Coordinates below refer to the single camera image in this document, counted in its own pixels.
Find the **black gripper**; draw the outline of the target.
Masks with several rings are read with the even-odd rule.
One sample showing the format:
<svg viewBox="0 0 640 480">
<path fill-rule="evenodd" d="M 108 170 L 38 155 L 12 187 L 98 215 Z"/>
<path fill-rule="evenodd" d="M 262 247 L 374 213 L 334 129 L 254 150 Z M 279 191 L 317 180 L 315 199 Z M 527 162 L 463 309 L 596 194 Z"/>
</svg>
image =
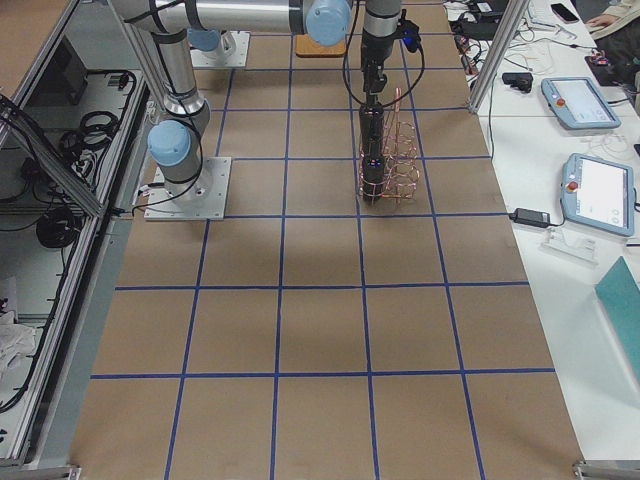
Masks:
<svg viewBox="0 0 640 480">
<path fill-rule="evenodd" d="M 384 63 L 388 58 L 385 48 L 362 47 L 360 49 L 361 71 L 363 74 L 363 92 L 368 105 L 376 104 L 376 95 L 381 93 L 386 84 Z"/>
</svg>

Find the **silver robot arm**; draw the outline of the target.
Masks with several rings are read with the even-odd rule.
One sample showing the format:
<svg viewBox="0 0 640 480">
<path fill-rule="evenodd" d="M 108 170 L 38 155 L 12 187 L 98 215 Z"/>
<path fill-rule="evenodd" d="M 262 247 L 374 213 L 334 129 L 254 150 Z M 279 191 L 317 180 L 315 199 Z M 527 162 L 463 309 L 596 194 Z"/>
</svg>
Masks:
<svg viewBox="0 0 640 480">
<path fill-rule="evenodd" d="M 323 46 L 344 40 L 355 14 L 349 1 L 117 1 L 121 20 L 151 35 L 157 59 L 154 71 L 165 80 L 165 111 L 194 120 L 209 109 L 196 86 L 189 33 L 229 29 L 308 35 Z M 361 43 L 364 100 L 359 122 L 363 148 L 362 195 L 374 202 L 384 191 L 387 160 L 383 155 L 385 104 L 379 100 L 387 77 L 384 63 L 405 33 L 406 12 L 399 1 L 368 1 Z"/>
<path fill-rule="evenodd" d="M 124 23 L 165 38 L 186 33 L 210 58 L 235 50 L 233 31 L 291 33 L 331 50 L 344 42 L 350 1 L 115 1 Z"/>
</svg>

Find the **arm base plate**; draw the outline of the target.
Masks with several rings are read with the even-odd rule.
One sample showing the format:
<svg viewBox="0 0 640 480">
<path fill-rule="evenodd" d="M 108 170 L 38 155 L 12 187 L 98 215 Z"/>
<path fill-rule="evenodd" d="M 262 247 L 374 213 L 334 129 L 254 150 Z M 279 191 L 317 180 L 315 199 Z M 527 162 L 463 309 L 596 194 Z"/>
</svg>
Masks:
<svg viewBox="0 0 640 480">
<path fill-rule="evenodd" d="M 189 30 L 188 40 L 196 70 L 245 68 L 250 34 L 245 31 Z"/>
<path fill-rule="evenodd" d="M 144 218 L 148 221 L 223 220 L 231 169 L 231 157 L 207 157 L 195 185 L 177 197 L 189 184 L 166 183 L 157 167 L 154 181 L 161 186 L 150 190 L 150 206 L 145 208 Z"/>
</svg>

